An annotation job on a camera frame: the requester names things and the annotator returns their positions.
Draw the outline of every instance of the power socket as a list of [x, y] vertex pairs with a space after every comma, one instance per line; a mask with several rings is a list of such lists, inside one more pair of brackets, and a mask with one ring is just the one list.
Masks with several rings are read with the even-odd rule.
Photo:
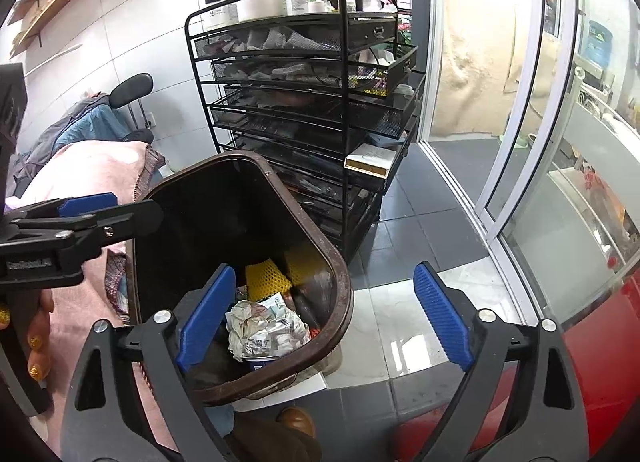
[[150, 111], [145, 111], [145, 115], [146, 115], [146, 120], [148, 122], [148, 128], [151, 129], [153, 127], [155, 127], [156, 125], [156, 118], [154, 117], [154, 114], [151, 113]]

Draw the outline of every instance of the pink cloth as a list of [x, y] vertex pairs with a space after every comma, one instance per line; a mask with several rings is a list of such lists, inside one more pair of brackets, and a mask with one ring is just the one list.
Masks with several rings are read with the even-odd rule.
[[[33, 179], [22, 201], [32, 204], [44, 200], [78, 197], [111, 191], [119, 204], [139, 200], [150, 175], [164, 163], [164, 157], [143, 142], [101, 142], [88, 140], [60, 149]], [[115, 253], [124, 253], [124, 243], [111, 245]], [[94, 322], [106, 318], [114, 326], [122, 322], [108, 301], [104, 278], [107, 254], [84, 264], [84, 282], [75, 287], [53, 290], [56, 305], [51, 315], [52, 368], [47, 384], [52, 408], [45, 414], [47, 443], [60, 454], [60, 429], [66, 392], [76, 368], [84, 341]], [[156, 440], [175, 449], [171, 435], [148, 386], [136, 368], [136, 381], [147, 418]]]

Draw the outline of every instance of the brown shoe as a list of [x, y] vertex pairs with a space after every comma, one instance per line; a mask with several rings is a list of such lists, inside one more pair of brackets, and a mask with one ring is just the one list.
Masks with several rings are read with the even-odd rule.
[[316, 425], [311, 415], [306, 410], [292, 406], [285, 408], [276, 417], [276, 421], [287, 426], [287, 428], [295, 429], [309, 435], [309, 437], [316, 438]]

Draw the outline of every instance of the black metal rack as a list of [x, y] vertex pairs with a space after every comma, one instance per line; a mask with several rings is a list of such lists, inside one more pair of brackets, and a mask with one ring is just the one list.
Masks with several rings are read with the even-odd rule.
[[[184, 25], [216, 149], [263, 155], [348, 262], [379, 219], [418, 129], [425, 75], [414, 70], [417, 49], [398, 43], [396, 14], [347, 13], [346, 0], [338, 0], [338, 13], [193, 33], [199, 16], [239, 1], [207, 6]], [[380, 63], [375, 45], [386, 45], [391, 64]], [[395, 93], [400, 84], [406, 93]], [[219, 142], [215, 128], [229, 130], [231, 141]], [[375, 136], [396, 151], [387, 178], [345, 169], [346, 156], [379, 143]]]

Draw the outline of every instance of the glass panel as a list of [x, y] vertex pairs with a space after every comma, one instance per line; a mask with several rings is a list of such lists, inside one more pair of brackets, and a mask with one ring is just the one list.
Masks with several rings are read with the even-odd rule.
[[513, 106], [530, 15], [531, 0], [444, 0], [442, 69], [429, 140], [474, 202]]
[[633, 0], [578, 0], [572, 83], [504, 230], [545, 313], [560, 322], [593, 310], [640, 257], [639, 15]]
[[[494, 219], [500, 214], [520, 176], [545, 114], [546, 102], [556, 75], [556, 62], [560, 47], [560, 1], [545, 0], [543, 32], [533, 89], [513, 149], [511, 149], [507, 164], [487, 207], [489, 214]], [[558, 160], [561, 164], [569, 165], [561, 157]]]

